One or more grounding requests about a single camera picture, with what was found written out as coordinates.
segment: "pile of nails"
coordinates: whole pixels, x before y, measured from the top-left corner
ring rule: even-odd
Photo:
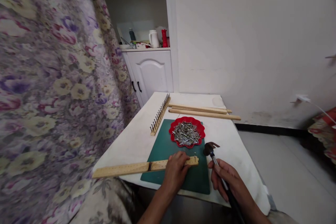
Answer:
[[[174,139],[180,145],[193,145],[198,144],[200,134],[197,132],[197,127],[189,122],[182,122],[175,126],[173,131]]]

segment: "hammer handle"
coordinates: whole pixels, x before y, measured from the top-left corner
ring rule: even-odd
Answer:
[[[210,154],[214,164],[218,165],[218,162],[216,160],[216,157],[214,154]],[[238,220],[239,224],[245,224],[245,221],[244,221],[244,218],[243,218],[243,215],[242,215],[242,210],[240,209],[240,206],[236,200],[236,198],[234,197],[234,195],[232,194],[231,190],[230,190],[230,186],[228,183],[226,183],[226,181],[224,179],[222,179],[222,185],[223,185],[223,188],[226,192],[226,195],[227,197],[229,198],[229,203],[231,205],[231,209],[233,211],[233,215],[234,217]]]

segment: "white cable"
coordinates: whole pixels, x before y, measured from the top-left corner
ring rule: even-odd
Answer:
[[[330,120],[332,120],[334,122],[334,124],[336,125],[336,122],[334,121],[334,119],[331,118],[330,115],[328,115],[323,109],[321,109],[319,106],[317,106],[315,103],[313,103],[312,101],[310,101],[311,104],[315,105],[316,107],[318,107],[324,114],[326,114],[327,117],[330,118]]]
[[[334,126],[336,126],[336,121],[334,121],[334,119],[331,118],[330,115],[328,115],[323,109],[321,109],[319,106],[317,106],[315,103],[313,103],[309,98],[308,96],[305,96],[305,95],[297,95],[297,98],[301,101],[304,101],[304,102],[308,102],[310,104],[313,104],[314,106],[316,106],[319,110],[321,110],[324,114],[326,114],[326,116],[328,116],[330,118],[330,120],[332,120],[334,122]]]

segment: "white cabinet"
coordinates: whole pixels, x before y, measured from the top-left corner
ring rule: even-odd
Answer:
[[[132,51],[123,55],[141,107],[155,91],[173,92],[170,51]]]

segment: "table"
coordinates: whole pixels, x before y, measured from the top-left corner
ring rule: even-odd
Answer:
[[[113,144],[107,149],[103,156],[99,159],[93,168],[126,165],[130,163],[147,162],[149,154],[152,150],[156,136],[151,136],[149,126],[153,122],[153,118],[158,112],[167,93],[154,92],[148,102],[136,114],[129,125],[117,137]],[[198,107],[216,107],[225,109],[225,105],[220,95],[212,94],[182,94],[171,93],[171,103],[185,104]],[[168,109],[164,114],[164,119],[177,119],[185,116],[183,114],[169,113]],[[250,155],[248,154],[238,131],[231,120],[218,119],[210,117],[193,116],[195,119],[202,121],[205,127],[205,141],[215,142],[220,148],[215,149],[215,155],[227,163],[231,164],[238,171],[240,177],[246,184],[253,199],[264,214],[270,211],[270,204],[267,193],[264,189],[261,178],[254,166]],[[158,189],[159,184],[141,181],[141,174],[131,174],[121,176],[123,180],[134,183],[139,186]],[[210,182],[210,194],[200,194],[196,192],[180,190],[179,195],[189,196],[200,200],[213,202],[225,206],[228,203],[220,196],[218,191],[212,188]]]

